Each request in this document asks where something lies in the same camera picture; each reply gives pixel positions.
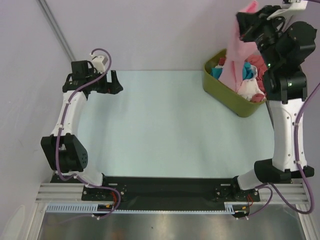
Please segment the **pink t shirt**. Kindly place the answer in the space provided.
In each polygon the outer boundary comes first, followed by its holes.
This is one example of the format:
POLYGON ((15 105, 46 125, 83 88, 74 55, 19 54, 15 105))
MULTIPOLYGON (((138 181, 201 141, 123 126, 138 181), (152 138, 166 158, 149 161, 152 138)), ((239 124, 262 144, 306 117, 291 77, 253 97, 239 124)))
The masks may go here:
POLYGON ((245 60, 256 51, 257 46, 254 42, 240 40, 239 23, 234 17, 232 31, 228 38, 226 60, 218 80, 232 91, 237 92, 243 81, 245 60))

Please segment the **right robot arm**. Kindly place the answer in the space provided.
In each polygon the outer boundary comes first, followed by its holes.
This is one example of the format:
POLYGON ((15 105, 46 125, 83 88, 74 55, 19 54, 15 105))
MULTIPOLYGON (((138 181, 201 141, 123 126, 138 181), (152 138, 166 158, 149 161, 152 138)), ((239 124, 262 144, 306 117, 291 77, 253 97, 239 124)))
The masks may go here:
POLYGON ((303 147, 303 108, 307 105, 307 77, 301 65, 315 50, 316 29, 304 21, 283 30, 284 21, 304 11, 305 0, 285 0, 255 13, 238 12, 239 38, 256 44, 267 70, 263 75, 266 99, 273 121, 274 153, 254 163, 253 170, 237 176, 231 196, 242 201, 249 190, 268 183, 312 177, 303 147))

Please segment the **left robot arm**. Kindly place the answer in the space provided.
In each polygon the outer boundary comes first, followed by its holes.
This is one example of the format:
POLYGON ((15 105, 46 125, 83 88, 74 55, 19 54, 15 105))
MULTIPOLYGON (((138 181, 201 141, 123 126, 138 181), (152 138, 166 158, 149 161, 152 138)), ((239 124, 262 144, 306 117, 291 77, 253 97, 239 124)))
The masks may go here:
POLYGON ((93 194, 100 200, 110 196, 111 188, 103 183, 103 174, 89 166, 86 148, 77 137, 80 116, 91 92, 116 95, 124 88, 116 71, 107 80, 109 60, 105 55, 92 57, 90 61, 71 62, 72 72, 62 87, 63 103, 57 123, 49 136, 42 137, 40 145, 50 168, 64 179, 81 178, 95 185, 93 194))

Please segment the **coral red t shirt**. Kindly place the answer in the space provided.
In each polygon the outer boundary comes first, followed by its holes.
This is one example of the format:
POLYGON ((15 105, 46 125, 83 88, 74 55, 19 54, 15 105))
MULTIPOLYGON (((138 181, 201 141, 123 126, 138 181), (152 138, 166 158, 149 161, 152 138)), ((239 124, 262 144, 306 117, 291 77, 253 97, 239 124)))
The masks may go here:
POLYGON ((260 55, 252 54, 245 60, 245 62, 248 62, 257 68, 256 81, 257 81, 257 84, 258 84, 260 90, 265 94, 265 100, 266 100, 267 94, 266 94, 265 86, 263 83, 263 76, 264 76, 265 72, 267 71, 267 66, 264 63, 263 58, 260 55))

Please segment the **teal t shirt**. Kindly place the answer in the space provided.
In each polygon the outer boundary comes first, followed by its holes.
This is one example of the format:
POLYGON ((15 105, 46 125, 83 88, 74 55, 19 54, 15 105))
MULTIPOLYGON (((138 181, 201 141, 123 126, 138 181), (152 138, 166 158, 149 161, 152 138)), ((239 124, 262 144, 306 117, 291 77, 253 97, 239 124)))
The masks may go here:
MULTIPOLYGON (((217 65, 211 69, 210 75, 216 79, 219 79, 222 72, 223 72, 223 65, 217 65)), ((250 80, 254 79, 258 76, 257 68, 250 64, 249 62, 245 62, 242 69, 242 79, 243 80, 250 80)))

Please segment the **white t shirt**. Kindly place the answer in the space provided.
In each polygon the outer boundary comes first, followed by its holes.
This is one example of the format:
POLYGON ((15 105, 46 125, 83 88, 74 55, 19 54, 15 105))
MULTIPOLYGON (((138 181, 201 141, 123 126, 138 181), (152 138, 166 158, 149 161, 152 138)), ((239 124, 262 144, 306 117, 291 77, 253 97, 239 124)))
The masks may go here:
POLYGON ((256 78, 243 80, 237 94, 253 103, 262 102, 266 98, 265 94, 260 90, 256 78))

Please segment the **olive green plastic bin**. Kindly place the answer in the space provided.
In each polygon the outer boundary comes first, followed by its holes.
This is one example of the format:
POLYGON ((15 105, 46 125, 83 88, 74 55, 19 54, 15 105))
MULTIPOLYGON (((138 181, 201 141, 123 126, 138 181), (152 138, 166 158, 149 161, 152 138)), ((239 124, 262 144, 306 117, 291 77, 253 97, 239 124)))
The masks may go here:
POLYGON ((211 76, 211 69, 219 63, 219 59, 225 57, 225 48, 218 51, 203 65, 202 88, 210 96, 215 98, 238 117, 247 118, 254 114, 258 108, 266 103, 266 99, 260 102, 251 102, 225 86, 218 79, 211 76))

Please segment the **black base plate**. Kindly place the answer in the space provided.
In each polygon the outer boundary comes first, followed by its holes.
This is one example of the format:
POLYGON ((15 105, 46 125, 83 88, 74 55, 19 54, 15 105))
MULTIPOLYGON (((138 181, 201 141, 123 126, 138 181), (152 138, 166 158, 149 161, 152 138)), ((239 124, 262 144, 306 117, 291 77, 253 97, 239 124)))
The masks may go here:
POLYGON ((102 215, 113 207, 118 211, 247 212, 254 204, 276 200, 272 186, 239 190, 230 178, 103 177, 103 189, 80 187, 80 200, 96 202, 94 213, 102 215))

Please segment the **aluminium frame rail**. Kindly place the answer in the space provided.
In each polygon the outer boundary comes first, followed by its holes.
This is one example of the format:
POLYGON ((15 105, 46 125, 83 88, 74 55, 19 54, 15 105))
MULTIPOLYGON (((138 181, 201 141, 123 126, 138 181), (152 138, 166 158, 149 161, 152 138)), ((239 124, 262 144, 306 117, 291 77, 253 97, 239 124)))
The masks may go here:
MULTIPOLYGON (((285 198, 290 204, 302 205, 310 201, 306 187, 302 183, 276 184, 278 191, 271 188, 272 204, 283 204, 285 198)), ((35 201, 37 203, 82 203, 83 197, 88 197, 89 191, 82 183, 42 183, 35 201)))

